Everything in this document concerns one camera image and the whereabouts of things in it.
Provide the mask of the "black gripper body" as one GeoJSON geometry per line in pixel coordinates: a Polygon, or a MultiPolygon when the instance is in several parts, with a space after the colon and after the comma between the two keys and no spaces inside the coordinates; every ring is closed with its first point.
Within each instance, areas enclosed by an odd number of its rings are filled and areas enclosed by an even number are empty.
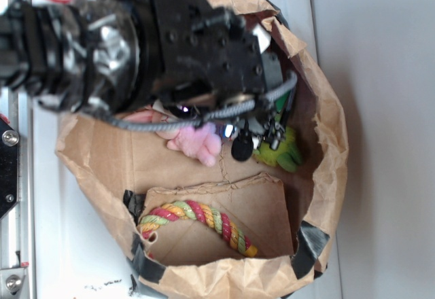
{"type": "Polygon", "coordinates": [[[165,105],[215,109],[282,85],[278,62],[261,53],[243,16],[207,0],[137,0],[150,10],[158,56],[150,94],[165,105]]]}

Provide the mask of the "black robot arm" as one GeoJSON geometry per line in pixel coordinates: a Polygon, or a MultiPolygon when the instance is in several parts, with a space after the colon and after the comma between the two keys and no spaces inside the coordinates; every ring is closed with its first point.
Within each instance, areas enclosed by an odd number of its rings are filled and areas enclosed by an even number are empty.
{"type": "Polygon", "coordinates": [[[282,81],[244,17],[207,0],[16,1],[1,15],[1,85],[53,111],[214,109],[282,81]]]}

